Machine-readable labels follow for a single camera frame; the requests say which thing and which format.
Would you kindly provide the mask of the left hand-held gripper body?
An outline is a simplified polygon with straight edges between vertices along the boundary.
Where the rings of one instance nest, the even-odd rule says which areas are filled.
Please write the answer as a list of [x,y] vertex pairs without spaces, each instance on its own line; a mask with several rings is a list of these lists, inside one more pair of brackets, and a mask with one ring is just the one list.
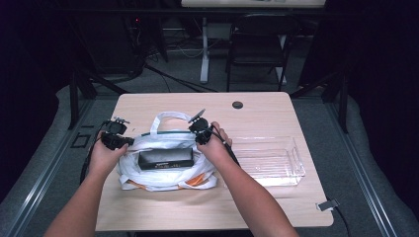
[[126,132],[127,121],[123,118],[114,117],[104,122],[105,130],[102,132],[101,140],[103,144],[111,150],[121,148],[121,140]]

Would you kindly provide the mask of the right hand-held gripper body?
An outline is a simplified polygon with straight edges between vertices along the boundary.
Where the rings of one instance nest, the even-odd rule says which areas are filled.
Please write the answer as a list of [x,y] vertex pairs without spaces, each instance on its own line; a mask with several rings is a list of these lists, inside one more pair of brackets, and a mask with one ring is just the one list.
[[205,118],[203,118],[203,114],[205,111],[205,109],[202,109],[189,120],[189,130],[191,132],[202,132],[209,127],[208,121]]

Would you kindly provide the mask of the black rectangular box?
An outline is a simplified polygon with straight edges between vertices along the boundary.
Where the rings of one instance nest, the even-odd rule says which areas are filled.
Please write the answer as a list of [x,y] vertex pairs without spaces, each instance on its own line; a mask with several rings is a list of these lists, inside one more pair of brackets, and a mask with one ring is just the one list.
[[153,149],[141,151],[137,159],[141,170],[171,169],[194,165],[192,148]]

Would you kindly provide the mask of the white tote bag coloured print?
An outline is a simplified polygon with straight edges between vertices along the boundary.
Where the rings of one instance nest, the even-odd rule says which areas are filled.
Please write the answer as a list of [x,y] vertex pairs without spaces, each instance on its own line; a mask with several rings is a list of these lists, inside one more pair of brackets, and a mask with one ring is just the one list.
[[[117,166],[122,189],[164,192],[214,188],[217,183],[217,177],[214,175],[215,167],[198,150],[196,136],[189,130],[178,128],[160,131],[160,125],[165,123],[165,119],[189,121],[191,117],[181,112],[162,112],[154,118],[148,132],[134,138],[134,144],[120,158]],[[156,170],[141,170],[139,168],[137,159],[141,151],[175,148],[192,148],[194,165]]]

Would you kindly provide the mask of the clear plastic box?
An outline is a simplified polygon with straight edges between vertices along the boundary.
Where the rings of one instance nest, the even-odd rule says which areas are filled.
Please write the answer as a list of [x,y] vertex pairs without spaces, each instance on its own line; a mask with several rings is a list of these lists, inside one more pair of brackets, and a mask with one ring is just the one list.
[[264,187],[296,186],[305,176],[293,137],[234,137],[232,151],[240,167]]

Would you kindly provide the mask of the person's right hand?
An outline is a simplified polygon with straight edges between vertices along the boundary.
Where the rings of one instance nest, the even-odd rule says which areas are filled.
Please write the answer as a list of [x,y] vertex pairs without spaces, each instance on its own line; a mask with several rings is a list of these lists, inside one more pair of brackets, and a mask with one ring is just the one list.
[[232,139],[228,137],[227,133],[216,121],[213,121],[211,125],[213,126],[214,134],[210,137],[209,142],[204,145],[197,144],[197,147],[216,169],[221,171],[235,164],[225,147],[225,144],[232,145]]

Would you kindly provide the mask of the person's left hand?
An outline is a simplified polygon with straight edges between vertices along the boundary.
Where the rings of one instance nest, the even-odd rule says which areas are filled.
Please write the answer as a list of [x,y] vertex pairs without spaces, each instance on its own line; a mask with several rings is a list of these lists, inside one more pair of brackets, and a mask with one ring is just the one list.
[[91,147],[91,158],[88,167],[88,178],[96,177],[105,180],[116,167],[119,159],[126,154],[128,145],[124,144],[121,148],[115,150],[109,149],[102,142],[102,133],[100,131],[94,145]]

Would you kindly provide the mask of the black metal stand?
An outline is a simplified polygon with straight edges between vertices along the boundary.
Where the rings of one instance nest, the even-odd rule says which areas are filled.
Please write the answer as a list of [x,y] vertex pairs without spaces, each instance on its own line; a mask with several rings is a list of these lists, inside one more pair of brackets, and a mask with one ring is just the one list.
[[337,120],[341,129],[347,133],[348,84],[349,80],[343,70],[332,72],[313,83],[302,86],[300,89],[291,93],[291,98],[299,98],[309,91],[319,86],[325,85],[326,89],[323,91],[321,99],[324,103],[332,103],[335,97],[339,96]]
[[75,69],[70,77],[69,96],[70,96],[70,124],[69,129],[75,127],[79,121],[79,96],[78,92],[88,100],[94,100],[98,93],[93,86],[97,82],[119,95],[126,94],[127,90],[115,85],[105,78],[87,69]]

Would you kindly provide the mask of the white desk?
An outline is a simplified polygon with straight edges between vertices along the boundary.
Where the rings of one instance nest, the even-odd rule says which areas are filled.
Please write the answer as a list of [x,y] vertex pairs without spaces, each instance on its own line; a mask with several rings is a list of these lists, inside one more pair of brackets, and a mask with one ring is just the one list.
[[[181,6],[190,9],[321,9],[326,0],[181,0]],[[208,17],[202,16],[203,26],[203,56],[200,82],[206,84],[209,81],[210,56],[208,43]]]

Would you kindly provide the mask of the dark computer tower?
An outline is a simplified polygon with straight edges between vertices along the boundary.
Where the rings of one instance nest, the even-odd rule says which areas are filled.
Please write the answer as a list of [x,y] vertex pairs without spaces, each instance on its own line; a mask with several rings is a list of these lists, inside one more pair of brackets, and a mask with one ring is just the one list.
[[142,72],[143,60],[134,54],[124,17],[89,15],[79,20],[87,48],[101,74],[133,76]]

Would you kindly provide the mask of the black folding chair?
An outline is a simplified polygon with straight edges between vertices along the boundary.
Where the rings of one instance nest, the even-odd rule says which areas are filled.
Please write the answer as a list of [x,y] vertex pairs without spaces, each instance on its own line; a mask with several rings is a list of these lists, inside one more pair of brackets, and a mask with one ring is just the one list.
[[229,48],[225,64],[226,91],[230,90],[231,68],[277,68],[278,90],[282,89],[289,62],[290,44],[300,30],[299,20],[291,15],[248,14],[236,19],[229,31]]

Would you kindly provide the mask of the grey clip on table edge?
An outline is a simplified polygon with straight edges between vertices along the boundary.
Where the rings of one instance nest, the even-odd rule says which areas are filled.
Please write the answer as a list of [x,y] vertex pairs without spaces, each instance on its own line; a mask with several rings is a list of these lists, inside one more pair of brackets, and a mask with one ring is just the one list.
[[316,205],[316,208],[320,211],[326,211],[326,210],[332,211],[339,205],[340,205],[340,202],[337,199],[330,199],[325,202],[318,203]]

